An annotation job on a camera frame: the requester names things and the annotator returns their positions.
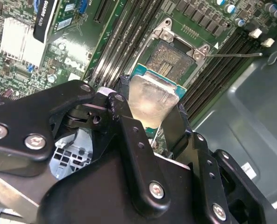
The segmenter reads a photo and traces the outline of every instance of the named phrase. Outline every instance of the blue connector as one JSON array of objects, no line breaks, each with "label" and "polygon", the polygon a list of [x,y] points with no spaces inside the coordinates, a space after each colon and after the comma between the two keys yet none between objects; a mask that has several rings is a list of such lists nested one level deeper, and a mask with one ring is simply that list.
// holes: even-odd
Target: blue connector
[{"label": "blue connector", "polygon": [[39,5],[40,5],[40,0],[35,0],[34,1],[35,13],[37,13],[39,11]]},{"label": "blue connector", "polygon": [[81,0],[80,7],[79,7],[79,14],[83,14],[86,11],[88,0]]},{"label": "blue connector", "polygon": [[35,66],[34,66],[33,64],[30,64],[30,65],[27,67],[27,71],[28,71],[28,72],[32,72],[34,69],[35,69]]}]

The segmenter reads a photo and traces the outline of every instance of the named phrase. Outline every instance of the motherboard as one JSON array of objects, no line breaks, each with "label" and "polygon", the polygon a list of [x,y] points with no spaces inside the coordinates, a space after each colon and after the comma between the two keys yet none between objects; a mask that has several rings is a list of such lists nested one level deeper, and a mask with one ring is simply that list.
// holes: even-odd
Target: motherboard
[{"label": "motherboard", "polygon": [[187,89],[193,121],[276,36],[271,0],[0,0],[0,94],[113,88],[142,64]]}]

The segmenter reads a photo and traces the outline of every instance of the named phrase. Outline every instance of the aluminum heatsink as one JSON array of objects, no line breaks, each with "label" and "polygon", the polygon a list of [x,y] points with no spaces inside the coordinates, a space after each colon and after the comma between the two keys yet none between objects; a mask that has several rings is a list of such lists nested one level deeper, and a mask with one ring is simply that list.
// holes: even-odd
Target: aluminum heatsink
[{"label": "aluminum heatsink", "polygon": [[14,18],[4,20],[0,52],[16,61],[39,67],[46,44],[33,37],[33,28]]}]

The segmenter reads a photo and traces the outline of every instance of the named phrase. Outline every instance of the gray metal panel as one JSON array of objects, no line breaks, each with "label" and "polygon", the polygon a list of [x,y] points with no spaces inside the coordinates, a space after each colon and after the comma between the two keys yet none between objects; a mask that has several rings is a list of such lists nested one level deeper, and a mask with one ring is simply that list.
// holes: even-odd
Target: gray metal panel
[{"label": "gray metal panel", "polygon": [[194,130],[212,151],[228,151],[242,166],[249,162],[257,187],[277,201],[277,62],[252,63]]}]

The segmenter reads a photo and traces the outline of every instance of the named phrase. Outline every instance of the ram slot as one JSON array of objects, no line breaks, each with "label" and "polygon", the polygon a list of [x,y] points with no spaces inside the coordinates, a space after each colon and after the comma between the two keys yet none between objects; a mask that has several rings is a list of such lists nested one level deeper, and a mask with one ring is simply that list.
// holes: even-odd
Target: ram slot
[{"label": "ram slot", "polygon": [[124,50],[132,34],[137,30],[141,15],[147,9],[147,6],[148,6],[147,2],[142,0],[139,2],[139,6],[136,7],[135,10],[133,11],[132,17],[125,25],[125,29],[121,34],[121,36],[119,37],[119,41],[114,47],[114,51],[111,57],[109,58],[109,61],[108,61],[109,66],[106,67],[106,73],[105,73],[106,76],[102,76],[102,79],[100,80],[99,85],[102,85],[104,82],[106,83],[107,86],[110,85],[110,83],[108,82],[112,79],[113,73],[116,69],[116,65],[121,55],[124,53]]},{"label": "ram slot", "polygon": [[102,52],[102,55],[99,58],[98,64],[94,68],[94,71],[92,73],[91,83],[93,83],[95,87],[99,85],[102,76],[105,75],[105,71],[108,66],[108,60],[110,60],[111,58],[116,43],[118,42],[120,35],[126,29],[125,24],[127,24],[129,19],[131,18],[133,11],[135,10],[140,1],[141,0],[127,1],[122,14],[116,23],[115,29],[113,33],[110,35],[110,38]]},{"label": "ram slot", "polygon": [[[260,45],[250,39],[246,33],[237,30],[219,51],[219,54],[251,54]],[[248,58],[214,58],[190,86],[182,99],[189,120],[193,120],[205,106],[221,91]]]},{"label": "ram slot", "polygon": [[119,58],[115,70],[113,71],[112,79],[108,80],[108,84],[110,87],[114,87],[118,77],[124,71],[127,63],[129,62],[131,56],[134,54],[135,49],[137,49],[139,43],[141,42],[142,38],[144,37],[145,30],[151,23],[152,19],[155,17],[158,9],[160,8],[162,0],[152,0],[149,2],[147,10],[144,11],[138,26],[134,29],[134,34],[129,39],[126,48],[123,51],[123,54]]}]

